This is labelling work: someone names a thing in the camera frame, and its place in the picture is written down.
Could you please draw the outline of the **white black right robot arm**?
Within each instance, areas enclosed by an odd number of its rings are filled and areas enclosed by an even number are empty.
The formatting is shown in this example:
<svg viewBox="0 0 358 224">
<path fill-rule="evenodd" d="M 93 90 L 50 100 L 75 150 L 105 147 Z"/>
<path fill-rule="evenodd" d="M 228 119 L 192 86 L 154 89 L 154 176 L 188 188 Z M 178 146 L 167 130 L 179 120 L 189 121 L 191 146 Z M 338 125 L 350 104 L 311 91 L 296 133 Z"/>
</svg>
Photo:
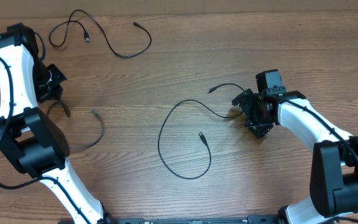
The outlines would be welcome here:
<svg viewBox="0 0 358 224">
<path fill-rule="evenodd" d="M 291 131 L 312 153 L 309 196 L 284 206 L 276 223 L 358 223 L 358 136 L 319 114 L 299 91 L 287 91 L 278 70 L 255 76 L 258 91 L 247 89 L 232 100 L 257 138 L 273 126 Z"/>
</svg>

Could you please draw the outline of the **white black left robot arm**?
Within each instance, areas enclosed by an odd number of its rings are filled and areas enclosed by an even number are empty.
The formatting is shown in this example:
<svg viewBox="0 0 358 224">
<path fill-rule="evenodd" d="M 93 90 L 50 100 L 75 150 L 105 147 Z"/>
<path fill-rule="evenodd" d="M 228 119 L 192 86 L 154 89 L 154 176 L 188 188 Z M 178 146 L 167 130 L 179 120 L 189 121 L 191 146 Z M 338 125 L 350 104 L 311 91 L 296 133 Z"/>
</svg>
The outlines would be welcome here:
<svg viewBox="0 0 358 224">
<path fill-rule="evenodd" d="M 0 152 L 31 180 L 0 188 L 14 190 L 40 182 L 71 215 L 72 223 L 115 223 L 94 198 L 70 161 L 70 146 L 62 130 L 39 104 L 61 102 L 66 80 L 54 64 L 39 55 L 36 33 L 22 23 L 0 34 Z"/>
</svg>

